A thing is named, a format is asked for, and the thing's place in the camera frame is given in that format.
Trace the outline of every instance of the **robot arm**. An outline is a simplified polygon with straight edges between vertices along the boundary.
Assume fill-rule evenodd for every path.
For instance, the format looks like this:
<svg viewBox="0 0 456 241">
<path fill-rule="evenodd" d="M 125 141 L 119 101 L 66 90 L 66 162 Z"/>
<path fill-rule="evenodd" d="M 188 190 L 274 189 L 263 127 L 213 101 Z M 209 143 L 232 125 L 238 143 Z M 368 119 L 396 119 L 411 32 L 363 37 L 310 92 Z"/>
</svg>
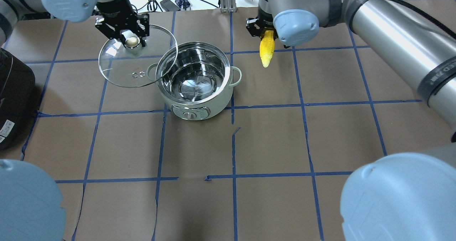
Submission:
<svg viewBox="0 0 456 241">
<path fill-rule="evenodd" d="M 95 5 L 102 15 L 95 26 L 107 38 L 125 45 L 133 33 L 145 46 L 144 38 L 149 36 L 149 15 L 137 15 L 129 0 L 1 0 L 0 3 L 5 4 L 0 6 L 0 17 L 5 19 L 0 25 L 3 30 L 0 31 L 1 43 L 11 35 L 13 27 L 24 14 L 48 11 L 62 20 L 82 22 L 92 15 Z"/>
<path fill-rule="evenodd" d="M 286 46 L 347 23 L 451 126 L 456 142 L 456 41 L 420 15 L 386 0 L 259 0 L 258 11 L 247 19 L 250 34 L 273 30 Z"/>
</svg>

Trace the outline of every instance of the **corn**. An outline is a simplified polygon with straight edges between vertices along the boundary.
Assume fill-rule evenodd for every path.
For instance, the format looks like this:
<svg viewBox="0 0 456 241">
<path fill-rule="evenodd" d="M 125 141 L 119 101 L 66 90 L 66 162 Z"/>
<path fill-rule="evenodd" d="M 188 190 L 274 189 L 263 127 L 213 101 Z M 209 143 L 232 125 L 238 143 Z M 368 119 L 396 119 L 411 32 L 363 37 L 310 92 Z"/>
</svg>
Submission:
<svg viewBox="0 0 456 241">
<path fill-rule="evenodd" d="M 272 56 L 274 55 L 274 48 L 274 31 L 267 30 L 264 32 L 264 37 L 259 43 L 259 57 L 264 68 L 268 67 L 271 62 Z"/>
</svg>

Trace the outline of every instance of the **blue tape grid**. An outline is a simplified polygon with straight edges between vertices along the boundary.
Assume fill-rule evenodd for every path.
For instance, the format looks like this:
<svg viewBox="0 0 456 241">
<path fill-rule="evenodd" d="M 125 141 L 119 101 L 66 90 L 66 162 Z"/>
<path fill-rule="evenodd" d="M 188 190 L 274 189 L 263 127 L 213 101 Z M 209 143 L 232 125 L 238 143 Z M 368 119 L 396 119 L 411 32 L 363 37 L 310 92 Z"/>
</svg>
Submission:
<svg viewBox="0 0 456 241">
<path fill-rule="evenodd" d="M 175 26 L 175 20 L 176 20 L 176 13 L 174 12 L 173 14 L 173 19 L 172 19 L 172 30 L 171 32 L 174 33 L 174 26 Z M 47 74 L 47 79 L 44 84 L 44 89 L 43 92 L 41 93 L 40 96 L 40 103 L 44 97 L 44 93 L 47 88 L 47 84 L 49 82 L 49 77 L 52 73 L 52 69 L 54 64 L 56 63 L 70 63 L 70 62 L 91 62 L 91 61 L 97 61 L 98 59 L 81 59 L 81 60 L 60 60 L 57 61 L 57 53 L 60 48 L 60 45 L 62 43 L 62 39 L 65 33 L 65 30 L 67 28 L 67 22 L 65 22 L 65 25 L 62 30 L 62 34 L 60 36 L 59 43 L 57 45 L 56 52 L 54 54 L 54 58 L 52 61 L 43 61 L 43 62 L 27 62 L 27 64 L 44 64 L 44 63 L 50 63 L 50 69 Z M 306 122 L 306 107 L 309 106 L 340 106 L 340 105 L 353 105 L 353 104 L 369 104 L 371 106 L 372 112 L 373 112 L 373 117 L 375 120 L 375 124 L 378 130 L 378 135 L 379 135 L 379 140 L 382 145 L 383 153 L 386 155 L 386 148 L 383 142 L 383 137 L 381 134 L 381 129 L 378 123 L 378 119 L 375 113 L 375 104 L 382 104 L 382 103 L 417 103 L 421 102 L 421 100 L 387 100 L 387 101 L 373 101 L 370 95 L 368 83 L 366 80 L 366 77 L 364 75 L 363 71 L 363 66 L 361 64 L 359 54 L 358 54 L 358 49 L 364 49 L 364 48 L 369 48 L 369 46 L 356 46 L 355 41 L 353 39 L 352 32 L 349 30 L 350 38 L 352 40 L 352 46 L 341 46 L 341 47 L 323 47 L 323 48 L 301 48 L 301 49 L 296 49 L 295 47 L 292 47 L 291 49 L 280 49 L 280 50 L 275 50 L 275 52 L 292 52 L 293 53 L 293 59 L 294 59 L 294 64 L 295 64 L 295 74 L 296 74 L 296 81 L 298 83 L 298 92 L 300 96 L 301 103 L 300 104 L 276 104 L 276 105 L 257 105 L 257 106 L 235 106 L 235 100 L 234 100 L 234 95 L 232 96 L 231 99 L 231 105 L 226 107 L 226 110 L 231 110 L 232 113 L 232 118 L 231 122 L 234 124 L 235 121 L 235 110 L 236 109 L 249 109 L 249 108 L 285 108 L 285 107 L 301 107 L 302 110 L 302 117 L 303 117 L 303 124 L 304 124 L 304 129 L 305 129 L 305 134 L 306 134 L 306 146 L 307 146 L 307 152 L 308 152 L 308 159 L 309 159 L 309 164 L 310 164 L 310 172 L 308 173 L 267 173 L 267 174 L 236 174 L 236 142 L 235 142 L 235 134 L 239 130 L 237 129 L 235 133 L 233 133 L 232 136 L 232 163 L 233 163 L 233 174 L 231 175 L 213 175 L 213 176 L 207 176 L 205 181 L 210 181 L 212 179 L 223 179 L 223 178 L 232 178 L 233 179 L 233 228 L 234 228 L 234 240 L 238 240 L 238 219 L 237 219 L 237 189 L 236 189 L 236 179 L 237 178 L 280 178 L 280 177 L 287 177 L 287 176 L 310 176 L 312 178 L 312 187 L 314 191 L 314 200 L 315 200 L 315 207 L 316 207 L 316 215 L 317 215 L 317 220 L 318 220 L 318 227 L 319 227 L 319 233 L 320 233 L 320 238 L 322 241 L 324 241 L 324 234 L 323 234 L 323 227 L 321 223 L 321 215 L 320 215 L 320 206 L 318 202 L 318 192 L 317 192 L 317 185 L 315 181 L 315 176 L 332 176 L 332 175 L 349 175 L 352 172 L 351 171 L 335 171 L 335 172 L 315 172 L 313 168 L 313 163 L 311 159 L 311 151 L 309 147 L 309 142 L 308 142 L 308 128 L 307 128 L 307 122 Z M 301 82 L 299 79 L 299 74 L 298 74 L 298 64 L 296 60 L 296 51 L 314 51 L 314 50 L 338 50 L 338 49 L 353 49 L 355 51 L 355 55 L 358 61 L 358 65 L 360 67 L 360 72 L 363 77 L 363 82 L 366 88 L 366 92 L 368 94 L 368 101 L 355 101 L 355 102 L 334 102 L 334 103 L 305 103 L 303 100 L 302 96 L 302 91 L 301 91 Z M 233 65 L 233 56 L 234 54 L 252 54 L 252 53 L 259 53 L 259 51 L 234 51 L 233 49 L 233 13 L 230 13 L 230 52 L 225 52 L 225 54 L 230 55 L 230 62 Z M 24 160 L 24 152 L 26 150 L 26 147 L 28 145 L 30 136 L 33 132 L 34 126 L 36 124 L 36 121 L 38 118 L 48 118 L 48 117 L 84 117 L 84 116 L 96 116 L 96 125 L 95 129 L 93 131 L 93 139 L 90 147 L 90 152 L 88 156 L 88 161 L 87 161 L 87 166 L 86 166 L 86 171 L 84 175 L 84 179 L 80 180 L 57 180 L 56 183 L 59 184 L 70 184 L 70 183 L 80 183 L 83 184 L 83 194 L 85 192 L 85 186 L 87 183 L 115 183 L 115 182 L 134 182 L 134 181 L 156 181 L 156 191 L 155 191 L 155 200 L 157 203 L 158 207 L 158 202 L 159 202 L 159 194 L 160 194 L 160 183 L 161 181 L 175 181 L 178 178 L 177 177 L 162 177 L 161 176 L 161 166 L 163 162 L 163 148 L 164 148 L 164 142 L 165 142 L 165 130 L 166 130 L 166 118 L 167 118 L 167 113 L 170 112 L 166 106 L 163 108 L 163 110 L 155 110 L 155 111 L 119 111 L 119 112 L 102 112 L 102 106 L 103 106 L 103 101 L 104 101 L 104 94 L 106 92 L 106 86 L 107 86 L 107 81 L 105 80 L 104 82 L 104 87 L 101 95 L 101 100 L 98 108 L 98 112 L 94 113 L 86 113 L 86 114 L 58 114 L 58 115 L 51 115 L 51 114 L 44 114 L 39 112 L 37 116 L 34 119 L 34 123 L 32 126 L 32 129 L 29 133 L 29 136 L 26 140 L 26 143 L 22 149 L 22 160 Z M 88 172 L 90 169 L 90 161 L 92 158 L 92 153 L 93 153 L 93 147 L 96 141 L 96 135 L 98 131 L 98 124 L 101 116 L 104 115 L 112 115 L 112 114 L 149 114 L 149 113 L 162 113 L 163 114 L 163 125 L 162 125 L 162 133 L 161 133 L 161 145 L 160 145 L 160 156 L 159 156 L 159 163 L 158 163 L 158 174 L 156 178 L 119 178 L 119 179 L 88 179 Z M 72 241 L 75 240 L 77 232 L 77 227 L 75 229 L 75 232 L 73 233 L 73 238 Z M 155 231 L 153 232 L 152 241 L 155 241 Z"/>
</svg>

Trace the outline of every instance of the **pot handle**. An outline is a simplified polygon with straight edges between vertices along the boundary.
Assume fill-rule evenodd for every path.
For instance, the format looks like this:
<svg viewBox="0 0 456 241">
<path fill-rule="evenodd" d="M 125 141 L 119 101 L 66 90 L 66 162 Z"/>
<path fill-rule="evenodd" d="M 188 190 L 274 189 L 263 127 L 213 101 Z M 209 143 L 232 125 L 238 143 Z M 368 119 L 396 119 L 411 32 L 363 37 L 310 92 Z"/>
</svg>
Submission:
<svg viewBox="0 0 456 241">
<path fill-rule="evenodd" d="M 230 85 L 228 85 L 228 86 L 230 86 L 230 87 L 235 87 L 235 86 L 237 86 L 237 85 L 241 82 L 241 80 L 242 80 L 242 72 L 241 72 L 241 69 L 239 69 L 239 68 L 237 68 L 237 67 L 231 67 L 231 69 L 232 69 L 232 70 L 236 70 L 236 72 L 239 73 L 239 79 L 238 79 L 238 81 L 235 82 L 235 83 L 231 83 Z"/>
</svg>

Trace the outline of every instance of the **silver pot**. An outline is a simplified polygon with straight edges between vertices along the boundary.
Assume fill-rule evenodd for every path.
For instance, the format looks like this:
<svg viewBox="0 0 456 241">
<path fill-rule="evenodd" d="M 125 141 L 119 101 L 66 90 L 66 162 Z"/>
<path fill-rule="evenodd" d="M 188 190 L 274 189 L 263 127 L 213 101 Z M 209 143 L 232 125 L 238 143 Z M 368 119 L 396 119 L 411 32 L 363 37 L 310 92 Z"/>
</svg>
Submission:
<svg viewBox="0 0 456 241">
<path fill-rule="evenodd" d="M 156 78 L 168 72 L 157 84 L 170 110 L 194 121 L 220 113 L 241 82 L 241 70 L 231 67 L 225 54 L 211 44 L 187 42 L 178 51 L 175 64 L 174 49 L 164 54 L 155 71 Z M 233 82 L 233 70 L 239 72 L 237 82 Z"/>
</svg>

